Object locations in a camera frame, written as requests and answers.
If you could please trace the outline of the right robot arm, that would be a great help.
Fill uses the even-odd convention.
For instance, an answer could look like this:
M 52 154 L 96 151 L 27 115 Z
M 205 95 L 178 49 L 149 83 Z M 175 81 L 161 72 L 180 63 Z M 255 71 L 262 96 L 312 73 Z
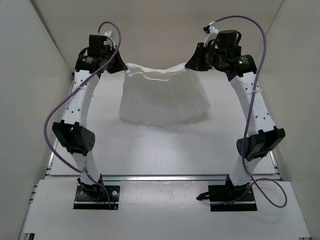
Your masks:
M 234 89 L 246 119 L 244 136 L 236 147 L 238 160 L 223 187 L 229 200 L 236 200 L 250 183 L 250 176 L 260 160 L 285 137 L 285 131 L 277 128 L 258 86 L 258 69 L 253 57 L 241 53 L 241 33 L 237 30 L 218 31 L 212 26 L 204 28 L 207 37 L 197 44 L 187 69 L 204 72 L 211 69 L 226 74 Z

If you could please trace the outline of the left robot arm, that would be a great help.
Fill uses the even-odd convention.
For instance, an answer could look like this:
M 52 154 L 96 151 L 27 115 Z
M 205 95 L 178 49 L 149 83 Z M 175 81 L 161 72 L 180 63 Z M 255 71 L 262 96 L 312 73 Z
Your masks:
M 87 128 L 87 117 L 101 74 L 104 71 L 114 74 L 127 70 L 116 47 L 111 31 L 89 36 L 88 47 L 79 53 L 74 68 L 72 91 L 75 94 L 68 100 L 60 122 L 52 125 L 60 145 L 72 156 L 81 171 L 77 179 L 81 190 L 95 201 L 107 194 L 94 160 L 92 150 L 96 136 Z

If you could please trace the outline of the white pleated skirt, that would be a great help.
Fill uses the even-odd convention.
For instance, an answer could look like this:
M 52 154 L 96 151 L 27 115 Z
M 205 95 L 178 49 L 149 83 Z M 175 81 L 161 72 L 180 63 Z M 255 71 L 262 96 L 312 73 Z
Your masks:
M 211 105 L 195 71 L 185 63 L 167 69 L 127 63 L 119 117 L 147 126 L 166 126 L 199 119 Z

